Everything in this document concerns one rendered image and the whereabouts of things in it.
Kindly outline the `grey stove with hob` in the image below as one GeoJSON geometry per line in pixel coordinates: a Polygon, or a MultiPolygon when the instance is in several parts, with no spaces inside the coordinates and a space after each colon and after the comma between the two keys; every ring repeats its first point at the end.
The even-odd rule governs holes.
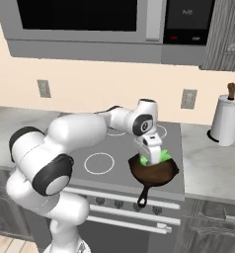
{"type": "Polygon", "coordinates": [[[146,207],[135,211],[132,205],[143,190],[129,170],[128,159],[135,154],[132,136],[109,130],[99,145],[72,154],[75,165],[67,190],[86,198],[91,216],[161,228],[166,225],[172,232],[159,234],[86,220],[79,233],[92,253],[174,253],[185,201],[184,174],[177,174],[165,186],[151,188],[146,207]],[[102,206],[96,203],[97,197],[105,198],[102,206]],[[115,200],[123,201],[121,209],[115,207],[115,200]],[[155,214],[153,207],[161,207],[162,212],[155,214]]]}

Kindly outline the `corn with green husk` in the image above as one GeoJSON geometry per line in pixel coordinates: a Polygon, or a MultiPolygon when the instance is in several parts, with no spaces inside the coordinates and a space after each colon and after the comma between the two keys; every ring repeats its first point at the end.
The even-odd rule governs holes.
{"type": "MultiPolygon", "coordinates": [[[[160,159],[162,162],[167,161],[167,160],[171,159],[171,155],[168,153],[167,150],[162,150],[161,155],[160,155],[160,159]]],[[[146,166],[148,164],[148,160],[144,156],[141,156],[140,163],[143,166],[146,166]]]]}

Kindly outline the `grey wood base cupboard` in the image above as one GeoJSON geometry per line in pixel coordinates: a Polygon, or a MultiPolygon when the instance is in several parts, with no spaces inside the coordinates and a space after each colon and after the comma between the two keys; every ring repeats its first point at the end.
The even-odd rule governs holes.
{"type": "Polygon", "coordinates": [[[174,253],[235,253],[235,205],[186,198],[174,253]]]}
{"type": "Polygon", "coordinates": [[[9,172],[0,170],[0,235],[33,241],[22,209],[6,192],[9,172]]]}

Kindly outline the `grey microwave oven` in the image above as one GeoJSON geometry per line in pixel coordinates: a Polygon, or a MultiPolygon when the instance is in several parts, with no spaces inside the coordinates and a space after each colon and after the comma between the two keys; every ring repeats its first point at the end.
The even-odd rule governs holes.
{"type": "Polygon", "coordinates": [[[160,40],[148,0],[0,0],[14,57],[200,65],[215,0],[162,0],[160,40]]]}

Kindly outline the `grey wall outlet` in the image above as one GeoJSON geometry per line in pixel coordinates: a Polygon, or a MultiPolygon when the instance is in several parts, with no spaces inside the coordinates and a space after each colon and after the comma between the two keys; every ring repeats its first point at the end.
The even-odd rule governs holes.
{"type": "Polygon", "coordinates": [[[184,89],[182,95],[182,109],[193,110],[196,103],[197,90],[184,89]]]}
{"type": "Polygon", "coordinates": [[[51,97],[47,80],[39,80],[38,86],[39,86],[39,95],[42,98],[50,98],[51,97]]]}

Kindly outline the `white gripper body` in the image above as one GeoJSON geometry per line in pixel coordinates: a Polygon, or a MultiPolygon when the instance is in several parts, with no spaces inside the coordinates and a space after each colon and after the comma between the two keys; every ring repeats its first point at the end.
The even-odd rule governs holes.
{"type": "Polygon", "coordinates": [[[162,143],[147,143],[145,145],[145,157],[150,165],[161,162],[161,145],[162,143]]]}

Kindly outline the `dark brown cast-iron pan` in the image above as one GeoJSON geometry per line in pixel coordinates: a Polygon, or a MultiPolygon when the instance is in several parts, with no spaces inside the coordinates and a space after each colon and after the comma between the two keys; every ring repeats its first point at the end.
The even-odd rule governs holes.
{"type": "Polygon", "coordinates": [[[143,209],[147,205],[148,191],[152,187],[162,187],[171,182],[180,172],[176,162],[170,158],[159,164],[144,166],[138,154],[128,160],[133,177],[143,185],[143,190],[137,200],[137,205],[143,209]]]}

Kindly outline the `grey wood wall cupboard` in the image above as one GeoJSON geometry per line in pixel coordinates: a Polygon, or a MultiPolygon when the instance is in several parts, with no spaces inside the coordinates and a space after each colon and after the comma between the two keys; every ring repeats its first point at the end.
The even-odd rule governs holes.
{"type": "Polygon", "coordinates": [[[201,70],[235,72],[235,0],[215,0],[201,70]]]}

